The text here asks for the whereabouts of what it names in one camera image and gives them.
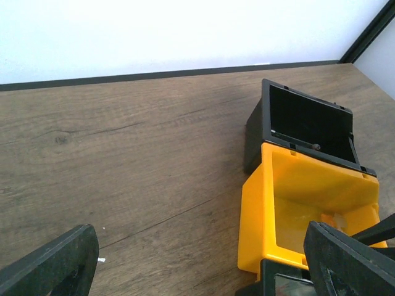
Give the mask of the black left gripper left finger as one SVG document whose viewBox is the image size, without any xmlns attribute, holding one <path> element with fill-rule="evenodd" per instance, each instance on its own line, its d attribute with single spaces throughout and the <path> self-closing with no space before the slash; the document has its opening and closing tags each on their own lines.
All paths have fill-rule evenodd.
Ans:
<svg viewBox="0 0 395 296">
<path fill-rule="evenodd" d="M 88 295 L 98 256 L 94 226 L 75 226 L 3 268 L 1 295 Z"/>
</svg>

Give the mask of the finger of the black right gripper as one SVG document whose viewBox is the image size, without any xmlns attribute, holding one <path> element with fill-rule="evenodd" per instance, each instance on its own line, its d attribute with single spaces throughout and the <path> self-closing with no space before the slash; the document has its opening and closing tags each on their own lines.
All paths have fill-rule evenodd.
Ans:
<svg viewBox="0 0 395 296">
<path fill-rule="evenodd" d="M 374 226 L 352 236 L 353 239 L 365 244 L 373 245 L 394 238 L 394 214 L 388 216 Z"/>
</svg>

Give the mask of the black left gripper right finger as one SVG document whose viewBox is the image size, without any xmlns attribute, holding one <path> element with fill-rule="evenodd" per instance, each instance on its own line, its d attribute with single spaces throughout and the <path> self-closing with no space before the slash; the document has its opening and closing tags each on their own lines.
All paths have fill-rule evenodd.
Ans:
<svg viewBox="0 0 395 296">
<path fill-rule="evenodd" d="M 365 245 L 352 236 L 309 223 L 304 253 L 317 295 L 394 295 L 394 248 Z"/>
</svg>

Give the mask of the black bin with gummy candies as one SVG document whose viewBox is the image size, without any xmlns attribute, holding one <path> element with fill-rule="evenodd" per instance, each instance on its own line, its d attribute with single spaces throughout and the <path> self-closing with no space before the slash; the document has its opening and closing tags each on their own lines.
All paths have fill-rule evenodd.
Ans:
<svg viewBox="0 0 395 296">
<path fill-rule="evenodd" d="M 257 282 L 240 288 L 236 296 L 317 295 L 307 269 L 263 259 Z"/>
</svg>

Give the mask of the yellow bin with star candies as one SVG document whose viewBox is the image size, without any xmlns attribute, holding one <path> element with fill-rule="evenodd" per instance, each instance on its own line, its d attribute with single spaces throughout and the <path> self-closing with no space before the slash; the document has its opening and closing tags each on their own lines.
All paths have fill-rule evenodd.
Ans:
<svg viewBox="0 0 395 296">
<path fill-rule="evenodd" d="M 261 149 L 242 188 L 239 269 L 257 274 L 263 259 L 306 269 L 307 227 L 322 213 L 342 215 L 349 236 L 379 222 L 376 177 L 269 143 Z"/>
</svg>

